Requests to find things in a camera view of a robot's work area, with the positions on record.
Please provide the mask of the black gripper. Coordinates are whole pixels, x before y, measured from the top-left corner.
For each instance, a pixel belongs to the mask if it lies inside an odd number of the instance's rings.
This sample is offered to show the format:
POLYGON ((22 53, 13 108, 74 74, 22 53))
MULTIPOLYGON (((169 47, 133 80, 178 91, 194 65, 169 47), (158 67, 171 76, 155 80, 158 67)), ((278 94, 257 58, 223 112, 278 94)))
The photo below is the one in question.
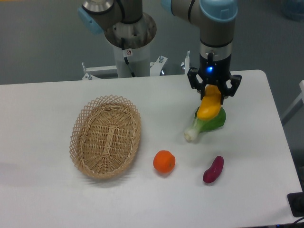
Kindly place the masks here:
POLYGON ((192 89, 197 90, 202 100, 205 96, 205 88, 207 84, 216 85, 219 83, 219 90, 221 92, 221 101, 229 96, 233 97, 240 86, 242 76, 230 74, 231 55, 219 61, 212 61, 211 63, 203 57, 199 56, 199 69, 190 67, 187 72, 187 77, 192 89), (227 86, 227 81, 230 81, 231 87, 227 86))

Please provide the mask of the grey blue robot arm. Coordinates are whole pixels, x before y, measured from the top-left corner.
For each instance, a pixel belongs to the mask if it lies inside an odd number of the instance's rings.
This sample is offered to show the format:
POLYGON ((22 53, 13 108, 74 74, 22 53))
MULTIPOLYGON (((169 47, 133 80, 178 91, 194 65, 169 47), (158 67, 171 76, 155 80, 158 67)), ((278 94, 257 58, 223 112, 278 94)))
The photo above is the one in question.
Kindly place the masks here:
MULTIPOLYGON (((190 85, 201 97, 217 86, 224 100, 236 93, 242 77, 230 73, 238 4, 235 0, 163 0, 161 6, 200 29, 199 68, 187 70, 190 85)), ((121 50, 138 49, 155 37, 154 20, 140 0, 85 0, 77 10, 85 26, 121 50)))

